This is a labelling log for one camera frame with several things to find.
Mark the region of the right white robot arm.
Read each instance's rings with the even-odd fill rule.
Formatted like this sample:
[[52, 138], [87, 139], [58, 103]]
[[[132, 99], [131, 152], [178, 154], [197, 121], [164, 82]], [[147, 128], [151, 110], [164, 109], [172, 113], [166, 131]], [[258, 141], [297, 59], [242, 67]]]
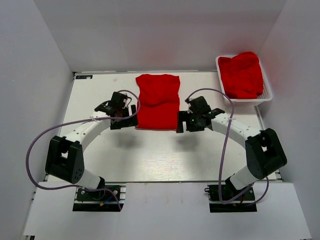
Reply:
[[177, 133], [210, 129], [224, 134], [245, 149], [246, 165], [228, 177], [221, 191], [236, 200], [244, 189], [263, 180], [287, 164], [287, 157], [277, 133], [267, 128], [258, 130], [233, 120], [220, 108], [212, 109], [203, 96], [188, 100], [188, 110], [177, 114]]

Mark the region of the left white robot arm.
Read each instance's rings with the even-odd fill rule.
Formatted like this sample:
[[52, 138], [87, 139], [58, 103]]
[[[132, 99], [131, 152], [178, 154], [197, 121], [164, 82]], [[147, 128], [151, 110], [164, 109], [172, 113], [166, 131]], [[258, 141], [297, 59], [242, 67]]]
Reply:
[[139, 105], [129, 105], [128, 90], [113, 92], [111, 99], [99, 104], [89, 120], [63, 136], [54, 136], [49, 142], [45, 164], [48, 175], [79, 188], [88, 189], [94, 199], [105, 196], [105, 180], [85, 169], [84, 151], [105, 130], [120, 130], [138, 125]]

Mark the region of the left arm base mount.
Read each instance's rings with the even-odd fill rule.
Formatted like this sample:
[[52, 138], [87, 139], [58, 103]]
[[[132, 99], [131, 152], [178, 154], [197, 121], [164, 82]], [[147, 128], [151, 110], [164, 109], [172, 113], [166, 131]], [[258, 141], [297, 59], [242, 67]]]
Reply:
[[109, 184], [105, 186], [106, 189], [112, 191], [95, 191], [90, 192], [84, 189], [76, 191], [73, 212], [120, 212], [121, 209], [113, 195], [118, 199], [119, 205], [122, 208], [126, 197], [126, 184]]

